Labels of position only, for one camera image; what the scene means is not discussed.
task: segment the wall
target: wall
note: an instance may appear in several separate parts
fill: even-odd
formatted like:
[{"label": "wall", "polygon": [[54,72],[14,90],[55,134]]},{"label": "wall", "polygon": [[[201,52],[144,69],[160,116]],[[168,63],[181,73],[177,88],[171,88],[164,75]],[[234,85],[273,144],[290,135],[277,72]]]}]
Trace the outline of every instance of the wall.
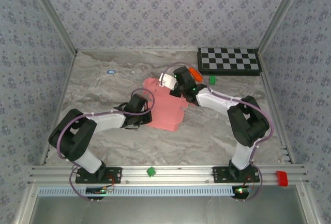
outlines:
[{"label": "wall", "polygon": [[51,0],[78,49],[257,47],[280,0]]},{"label": "wall", "polygon": [[296,162],[331,223],[331,0],[295,0],[263,59]]},{"label": "wall", "polygon": [[0,223],[11,223],[72,59],[38,0],[0,0],[0,8]]}]

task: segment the green cube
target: green cube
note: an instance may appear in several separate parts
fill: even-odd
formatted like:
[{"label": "green cube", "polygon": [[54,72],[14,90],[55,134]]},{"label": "green cube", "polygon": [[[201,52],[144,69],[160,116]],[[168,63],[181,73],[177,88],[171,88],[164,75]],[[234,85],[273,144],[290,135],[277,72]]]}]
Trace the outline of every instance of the green cube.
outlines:
[{"label": "green cube", "polygon": [[147,172],[149,177],[152,177],[156,174],[156,171],[154,170],[153,167],[150,167],[146,172]]},{"label": "green cube", "polygon": [[210,85],[215,85],[216,83],[216,77],[215,76],[210,76],[209,77],[209,84]]}]

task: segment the enclosure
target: enclosure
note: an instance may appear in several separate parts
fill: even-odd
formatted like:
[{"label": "enclosure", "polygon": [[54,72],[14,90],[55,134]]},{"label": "enclosure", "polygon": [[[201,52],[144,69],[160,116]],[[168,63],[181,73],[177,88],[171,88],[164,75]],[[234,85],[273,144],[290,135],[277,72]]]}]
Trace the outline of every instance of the enclosure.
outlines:
[{"label": "enclosure", "polygon": [[[100,223],[331,223],[331,0],[1,0],[1,6],[1,223],[90,223],[100,214]],[[171,63],[198,67],[198,48],[257,51],[259,76],[217,76],[211,86],[254,97],[272,118],[274,134],[254,156],[264,178],[263,186],[255,184],[260,195],[236,203],[218,193],[239,185],[216,184],[212,174],[236,149],[229,117],[187,104],[168,108],[183,115],[175,131],[141,125],[94,134],[89,149],[107,166],[121,167],[122,182],[99,204],[76,197],[68,184],[71,162],[48,144],[57,124],[71,109],[98,113],[128,102]],[[151,166],[156,175],[148,177]],[[276,171],[287,173],[288,187],[278,186]]]}]

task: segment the checkered board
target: checkered board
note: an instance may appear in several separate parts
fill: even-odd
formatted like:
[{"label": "checkered board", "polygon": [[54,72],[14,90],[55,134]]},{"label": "checkered board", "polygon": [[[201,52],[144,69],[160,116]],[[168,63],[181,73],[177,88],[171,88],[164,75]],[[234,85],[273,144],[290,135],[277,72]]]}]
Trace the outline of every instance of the checkered board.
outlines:
[{"label": "checkered board", "polygon": [[202,75],[259,76],[258,50],[246,48],[199,48],[198,68]]}]

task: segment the pink towel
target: pink towel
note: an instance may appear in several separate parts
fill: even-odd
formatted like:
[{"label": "pink towel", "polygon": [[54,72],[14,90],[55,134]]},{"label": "pink towel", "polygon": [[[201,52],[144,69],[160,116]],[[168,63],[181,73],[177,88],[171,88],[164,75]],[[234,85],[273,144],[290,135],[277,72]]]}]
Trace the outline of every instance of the pink towel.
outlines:
[{"label": "pink towel", "polygon": [[169,95],[170,89],[159,86],[159,80],[156,78],[147,78],[144,80],[144,88],[149,89],[155,96],[155,104],[152,109],[152,122],[148,126],[176,131],[179,124],[184,119],[184,110],[188,108],[189,103],[183,97],[174,97]]}]

